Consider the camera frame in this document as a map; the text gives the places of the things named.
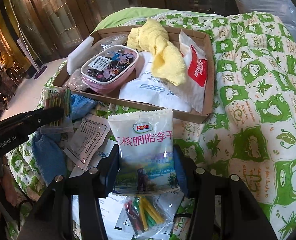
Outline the person left hand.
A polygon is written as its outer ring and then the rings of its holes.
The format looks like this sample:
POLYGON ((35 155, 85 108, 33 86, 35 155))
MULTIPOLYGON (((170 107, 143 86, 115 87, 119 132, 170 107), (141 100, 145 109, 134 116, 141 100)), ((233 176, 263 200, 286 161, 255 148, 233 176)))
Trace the person left hand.
POLYGON ((2 176, 0 177, 0 218, 3 215, 7 222, 12 222, 15 219, 16 211, 14 210, 12 215, 13 209, 6 209, 6 207, 9 207, 9 205, 16 207, 18 196, 12 184, 13 177, 5 156, 0 159, 0 171, 2 171, 2 176))

